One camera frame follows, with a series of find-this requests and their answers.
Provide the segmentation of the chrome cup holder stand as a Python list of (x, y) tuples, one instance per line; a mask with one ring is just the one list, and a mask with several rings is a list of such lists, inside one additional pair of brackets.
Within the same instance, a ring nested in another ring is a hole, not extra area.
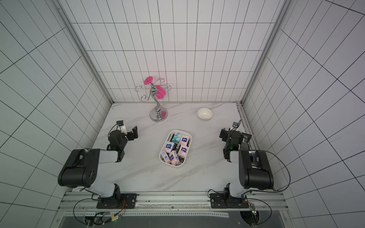
[(156, 86), (161, 86), (163, 89), (165, 89), (166, 94), (168, 91), (170, 91), (172, 89), (172, 87), (170, 85), (166, 84), (165, 82), (166, 82), (165, 78), (159, 78), (159, 79), (153, 80), (152, 85), (144, 84), (144, 86), (139, 85), (139, 86), (135, 87), (136, 92), (142, 92), (145, 90), (149, 91), (148, 95), (141, 96), (140, 100), (142, 102), (148, 102), (150, 98), (152, 98), (156, 102), (156, 106), (154, 107), (154, 109), (152, 109), (150, 111), (150, 114), (149, 114), (150, 119), (156, 123), (163, 122), (168, 117), (167, 109), (162, 107), (159, 102), (160, 100), (158, 100), (156, 98), (156, 92), (157, 92)]

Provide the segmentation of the white storage box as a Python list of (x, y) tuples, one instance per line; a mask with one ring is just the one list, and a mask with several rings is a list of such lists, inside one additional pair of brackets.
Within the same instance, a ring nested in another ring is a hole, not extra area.
[(187, 160), (192, 139), (187, 132), (171, 131), (159, 153), (160, 161), (168, 166), (181, 167)]

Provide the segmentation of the teal cartoon tissue pack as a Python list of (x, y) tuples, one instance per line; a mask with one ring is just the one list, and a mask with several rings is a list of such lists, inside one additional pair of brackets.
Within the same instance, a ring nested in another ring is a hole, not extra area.
[(174, 143), (180, 143), (182, 134), (181, 133), (175, 133), (173, 138), (172, 138), (172, 142)]

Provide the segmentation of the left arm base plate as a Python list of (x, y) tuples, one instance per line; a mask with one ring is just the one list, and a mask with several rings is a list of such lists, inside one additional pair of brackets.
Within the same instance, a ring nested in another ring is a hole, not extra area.
[(97, 209), (108, 209), (108, 210), (121, 210), (134, 209), (136, 205), (137, 194), (135, 193), (123, 193), (120, 195), (114, 195), (109, 198), (101, 198), (96, 208)]

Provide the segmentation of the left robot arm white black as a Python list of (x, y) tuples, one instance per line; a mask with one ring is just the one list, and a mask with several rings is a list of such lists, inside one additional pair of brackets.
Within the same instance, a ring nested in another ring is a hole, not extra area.
[(116, 183), (111, 183), (98, 173), (102, 164), (120, 163), (125, 155), (128, 141), (138, 138), (138, 128), (131, 132), (123, 130), (118, 121), (116, 130), (108, 133), (107, 149), (75, 149), (69, 155), (58, 176), (58, 184), (69, 188), (80, 187), (98, 196), (97, 209), (133, 209), (136, 205), (135, 193), (121, 193)]

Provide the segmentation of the pink cup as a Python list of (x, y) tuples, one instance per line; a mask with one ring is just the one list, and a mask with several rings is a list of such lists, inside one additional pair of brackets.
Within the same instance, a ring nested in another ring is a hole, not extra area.
[(149, 76), (148, 78), (146, 78), (146, 79), (144, 80), (144, 84), (145, 84), (145, 85), (152, 85), (152, 84), (153, 84), (153, 80), (154, 80), (154, 78), (153, 78), (153, 77), (151, 77), (151, 76)]
[(156, 98), (158, 100), (164, 99), (164, 97), (166, 95), (165, 89), (163, 89), (160, 85), (156, 85), (156, 89), (157, 89)]

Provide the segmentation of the white ceramic bowl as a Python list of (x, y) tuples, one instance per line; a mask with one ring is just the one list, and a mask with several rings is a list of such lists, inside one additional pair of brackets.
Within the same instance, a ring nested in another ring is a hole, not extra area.
[(213, 112), (209, 108), (200, 108), (197, 115), (201, 120), (210, 120), (213, 117)]

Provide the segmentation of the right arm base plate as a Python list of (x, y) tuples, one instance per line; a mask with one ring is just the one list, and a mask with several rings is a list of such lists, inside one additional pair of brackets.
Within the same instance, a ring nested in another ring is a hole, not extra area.
[(228, 196), (225, 197), (221, 193), (209, 194), (212, 209), (248, 209), (248, 202), (242, 198)]

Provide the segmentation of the pink cup lower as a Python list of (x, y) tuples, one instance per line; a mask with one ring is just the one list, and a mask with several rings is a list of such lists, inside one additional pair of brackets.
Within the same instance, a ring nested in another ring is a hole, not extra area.
[(156, 89), (157, 89), (156, 98), (158, 100), (164, 99), (164, 97), (166, 95), (165, 89), (163, 89), (160, 85), (156, 85)]

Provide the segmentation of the pink Tempo tissue pack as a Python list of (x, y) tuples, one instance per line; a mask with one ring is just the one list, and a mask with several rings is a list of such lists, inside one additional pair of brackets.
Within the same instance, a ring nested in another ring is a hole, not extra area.
[(178, 155), (179, 157), (185, 158), (185, 157), (186, 157), (186, 155), (187, 155), (187, 153), (188, 153), (188, 151), (189, 151), (189, 147), (188, 147), (188, 146), (181, 145), (181, 146), (179, 147), (179, 151), (178, 151), (177, 155)]
[(169, 155), (165, 151), (161, 152), (161, 157), (162, 157), (162, 159), (165, 163), (171, 164), (171, 160), (169, 158)]
[(171, 160), (171, 165), (174, 165), (174, 166), (178, 166), (181, 164), (180, 160), (179, 160), (179, 157), (176, 153), (176, 151), (172, 151), (170, 154), (169, 154), (169, 158)]
[(180, 144), (180, 145), (187, 146), (187, 145), (188, 145), (189, 140), (190, 140), (190, 137), (189, 137), (189, 136), (187, 136), (187, 135), (182, 135), (182, 136), (181, 136), (181, 139), (180, 139), (179, 144)]
[(174, 146), (175, 146), (175, 143), (167, 142), (164, 146), (163, 151), (166, 152), (167, 154), (170, 154), (173, 151)]

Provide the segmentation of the pink cup upper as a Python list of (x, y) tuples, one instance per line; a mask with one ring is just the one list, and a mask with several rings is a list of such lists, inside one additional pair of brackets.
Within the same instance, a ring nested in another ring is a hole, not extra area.
[(153, 78), (153, 77), (151, 77), (151, 76), (149, 76), (148, 78), (146, 78), (146, 79), (144, 80), (144, 84), (145, 84), (145, 85), (152, 85), (152, 84), (153, 84), (153, 80), (154, 80), (154, 78)]

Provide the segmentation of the aluminium mounting rail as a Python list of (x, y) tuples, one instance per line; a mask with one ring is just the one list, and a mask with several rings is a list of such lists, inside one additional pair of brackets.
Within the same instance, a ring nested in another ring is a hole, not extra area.
[(245, 198), (248, 209), (212, 209), (209, 192), (136, 192), (134, 209), (97, 209), (96, 197), (85, 192), (68, 192), (57, 210), (57, 219), (64, 216), (110, 218), (119, 213), (122, 216), (194, 215), (227, 217), (229, 211), (274, 212), (289, 209), (284, 196), (275, 193), (254, 193)]

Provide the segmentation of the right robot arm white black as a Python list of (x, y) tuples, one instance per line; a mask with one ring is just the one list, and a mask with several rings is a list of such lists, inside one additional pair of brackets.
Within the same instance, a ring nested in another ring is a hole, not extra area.
[(234, 128), (223, 128), (219, 137), (225, 142), (222, 150), (224, 159), (238, 164), (238, 182), (228, 183), (223, 190), (223, 199), (227, 205), (243, 203), (244, 194), (253, 190), (274, 189), (274, 177), (267, 154), (250, 148), (252, 135)]

